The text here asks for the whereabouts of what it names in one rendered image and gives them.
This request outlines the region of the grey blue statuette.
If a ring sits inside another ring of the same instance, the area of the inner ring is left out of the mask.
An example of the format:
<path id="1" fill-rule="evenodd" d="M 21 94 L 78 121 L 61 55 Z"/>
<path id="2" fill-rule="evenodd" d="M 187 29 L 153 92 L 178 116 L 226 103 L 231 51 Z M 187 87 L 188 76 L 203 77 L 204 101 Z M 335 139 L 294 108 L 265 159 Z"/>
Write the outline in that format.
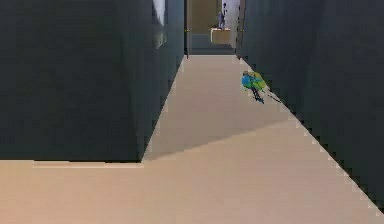
<path id="1" fill-rule="evenodd" d="M 226 16 L 226 3 L 222 5 L 222 10 L 218 13 L 218 28 L 221 30 L 225 29 L 225 16 Z"/>

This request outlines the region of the tan wooden cabinet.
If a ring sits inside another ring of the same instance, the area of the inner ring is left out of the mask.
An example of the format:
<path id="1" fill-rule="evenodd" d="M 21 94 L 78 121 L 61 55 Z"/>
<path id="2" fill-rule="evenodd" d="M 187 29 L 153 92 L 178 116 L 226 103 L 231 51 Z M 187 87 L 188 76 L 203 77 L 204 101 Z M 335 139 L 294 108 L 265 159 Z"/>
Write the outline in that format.
<path id="1" fill-rule="evenodd" d="M 231 39 L 231 31 L 229 29 L 211 29 L 211 42 L 213 44 L 229 44 Z"/>

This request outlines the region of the blue and green toy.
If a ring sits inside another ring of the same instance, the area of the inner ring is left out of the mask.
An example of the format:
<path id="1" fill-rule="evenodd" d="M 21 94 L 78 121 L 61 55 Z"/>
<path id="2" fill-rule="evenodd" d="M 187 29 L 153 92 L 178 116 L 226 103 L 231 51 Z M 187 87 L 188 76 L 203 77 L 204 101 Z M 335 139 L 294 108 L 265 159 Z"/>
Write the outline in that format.
<path id="1" fill-rule="evenodd" d="M 259 92 L 264 91 L 266 83 L 258 72 L 244 71 L 241 78 L 241 83 L 246 89 L 250 89 L 253 93 L 254 99 L 257 102 L 264 102 Z"/>

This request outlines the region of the framed wall picture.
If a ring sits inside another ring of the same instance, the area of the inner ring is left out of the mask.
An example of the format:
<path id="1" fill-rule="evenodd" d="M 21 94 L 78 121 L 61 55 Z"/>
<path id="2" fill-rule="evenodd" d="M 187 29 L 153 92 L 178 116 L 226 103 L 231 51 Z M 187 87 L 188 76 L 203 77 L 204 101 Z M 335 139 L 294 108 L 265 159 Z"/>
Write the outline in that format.
<path id="1" fill-rule="evenodd" d="M 152 34 L 155 49 L 167 42 L 167 17 L 167 0 L 152 0 Z"/>

